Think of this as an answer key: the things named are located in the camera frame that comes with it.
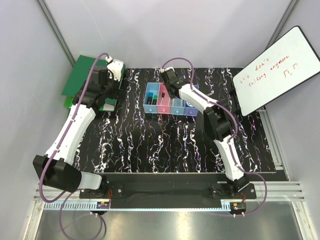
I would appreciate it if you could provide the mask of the teal blue bin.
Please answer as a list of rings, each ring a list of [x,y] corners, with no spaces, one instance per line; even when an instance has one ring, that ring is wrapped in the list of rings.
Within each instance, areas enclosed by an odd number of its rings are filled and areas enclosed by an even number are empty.
[[[185,112],[185,100],[180,98],[171,99],[170,114],[183,116]]]

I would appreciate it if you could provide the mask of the green sharpener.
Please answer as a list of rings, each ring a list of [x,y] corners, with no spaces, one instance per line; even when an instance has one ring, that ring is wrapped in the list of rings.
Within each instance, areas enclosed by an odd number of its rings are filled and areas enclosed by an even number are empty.
[[[158,95],[154,95],[152,99],[152,105],[156,105],[158,101]]]

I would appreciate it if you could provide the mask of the light blue bin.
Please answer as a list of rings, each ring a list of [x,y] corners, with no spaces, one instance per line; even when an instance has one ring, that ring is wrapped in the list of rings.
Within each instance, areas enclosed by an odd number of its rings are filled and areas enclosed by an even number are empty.
[[[145,96],[143,100],[143,109],[147,114],[157,114],[158,95],[160,84],[157,82],[148,82],[146,85]]]

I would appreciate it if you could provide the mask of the purple bin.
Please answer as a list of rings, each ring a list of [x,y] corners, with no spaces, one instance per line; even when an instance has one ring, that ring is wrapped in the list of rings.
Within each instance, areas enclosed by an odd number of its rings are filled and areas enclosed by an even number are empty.
[[[184,116],[191,116],[196,117],[198,115],[198,109],[194,107],[191,103],[187,102],[186,100],[184,102]]]

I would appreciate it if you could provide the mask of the green ring binder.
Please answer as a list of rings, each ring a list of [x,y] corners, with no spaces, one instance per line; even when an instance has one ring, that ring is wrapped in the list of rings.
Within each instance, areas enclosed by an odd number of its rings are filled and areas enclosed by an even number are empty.
[[[82,85],[87,80],[88,73],[92,67],[92,64],[94,63],[94,60],[95,58],[84,56],[84,55],[80,55],[78,57],[75,63],[75,66],[73,67],[72,72],[61,94],[62,96],[66,96],[66,100],[64,101],[64,104],[63,104],[65,108],[71,108],[73,97],[76,95],[76,93],[80,90]],[[122,82],[122,80],[125,77],[126,65],[121,60],[118,60],[118,59],[114,59],[114,60],[122,63],[122,66],[120,68],[121,69],[120,81]],[[106,60],[100,59],[98,60],[96,67],[106,68],[108,64],[109,63]],[[103,107],[100,108],[99,111],[114,112],[117,105],[117,101],[118,100],[116,98],[114,99],[107,98],[105,100],[105,104],[103,105]]]

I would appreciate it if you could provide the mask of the white marker pen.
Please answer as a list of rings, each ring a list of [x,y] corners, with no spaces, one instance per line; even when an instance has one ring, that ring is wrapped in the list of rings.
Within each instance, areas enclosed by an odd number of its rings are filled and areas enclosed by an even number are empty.
[[[165,96],[166,96],[166,93],[163,92],[162,95],[161,95],[161,99],[160,99],[160,100],[161,100],[161,101],[160,101],[160,105],[161,105],[161,106],[164,105]]]

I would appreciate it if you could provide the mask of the pink bin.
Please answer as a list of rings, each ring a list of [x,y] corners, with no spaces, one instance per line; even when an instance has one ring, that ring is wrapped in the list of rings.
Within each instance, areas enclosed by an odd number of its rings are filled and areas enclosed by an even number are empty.
[[[164,83],[159,84],[157,111],[159,114],[169,115],[171,113],[171,98]]]

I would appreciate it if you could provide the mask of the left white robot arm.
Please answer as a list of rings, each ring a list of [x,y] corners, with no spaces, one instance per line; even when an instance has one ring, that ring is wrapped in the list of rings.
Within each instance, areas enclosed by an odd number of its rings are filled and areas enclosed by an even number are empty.
[[[33,167],[39,178],[39,194],[46,203],[54,199],[44,195],[44,186],[61,190],[62,194],[88,190],[97,198],[108,193],[107,179],[97,173],[85,172],[73,166],[79,143],[88,126],[105,104],[116,99],[124,79],[125,70],[111,66],[94,67],[72,98],[72,104],[60,133],[44,155],[36,155]]]

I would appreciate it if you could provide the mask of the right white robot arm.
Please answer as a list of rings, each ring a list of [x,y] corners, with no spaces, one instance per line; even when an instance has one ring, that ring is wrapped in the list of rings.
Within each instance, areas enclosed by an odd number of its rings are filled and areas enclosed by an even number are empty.
[[[202,113],[204,131],[217,146],[225,169],[227,184],[220,191],[221,195],[239,198],[244,194],[249,181],[234,143],[238,132],[234,116],[224,105],[202,93],[190,81],[178,77],[173,67],[162,68],[160,76],[171,99],[184,100]]]

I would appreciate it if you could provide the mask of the black marble mat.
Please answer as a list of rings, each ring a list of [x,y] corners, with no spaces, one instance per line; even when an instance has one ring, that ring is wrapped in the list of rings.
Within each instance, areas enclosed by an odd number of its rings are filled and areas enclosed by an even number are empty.
[[[233,77],[241,68],[195,68],[193,84],[218,101],[229,101]],[[99,112],[75,150],[73,167],[94,173],[224,172],[222,157],[205,133],[203,115],[147,114],[147,83],[160,83],[158,68],[127,68],[113,112]],[[237,115],[236,152],[245,171],[276,171],[259,112]]]

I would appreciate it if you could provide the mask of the white board with writing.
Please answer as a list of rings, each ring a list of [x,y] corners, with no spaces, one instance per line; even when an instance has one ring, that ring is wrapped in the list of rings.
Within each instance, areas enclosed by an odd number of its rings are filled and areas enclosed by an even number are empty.
[[[320,57],[296,25],[237,75],[233,85],[247,116],[320,72]]]

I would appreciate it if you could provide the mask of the aluminium frame rail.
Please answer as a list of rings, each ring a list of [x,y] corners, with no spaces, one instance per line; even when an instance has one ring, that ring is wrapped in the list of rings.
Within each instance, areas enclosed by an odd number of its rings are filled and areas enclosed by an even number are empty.
[[[37,5],[40,8],[40,11],[42,12],[48,26],[50,27],[53,35],[55,36],[60,48],[62,49],[65,57],[67,58],[69,64],[74,67],[76,65],[76,59],[73,56],[65,38],[62,35],[61,30],[59,29],[59,26],[52,14],[52,12],[49,9],[48,4],[45,0],[35,0]]]

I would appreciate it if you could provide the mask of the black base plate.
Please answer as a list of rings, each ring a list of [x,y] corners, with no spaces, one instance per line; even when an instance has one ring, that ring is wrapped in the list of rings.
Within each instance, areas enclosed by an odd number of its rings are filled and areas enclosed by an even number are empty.
[[[86,190],[82,199],[111,198],[112,211],[214,211],[223,202],[257,198],[252,183],[236,191],[223,173],[103,173],[108,193]]]

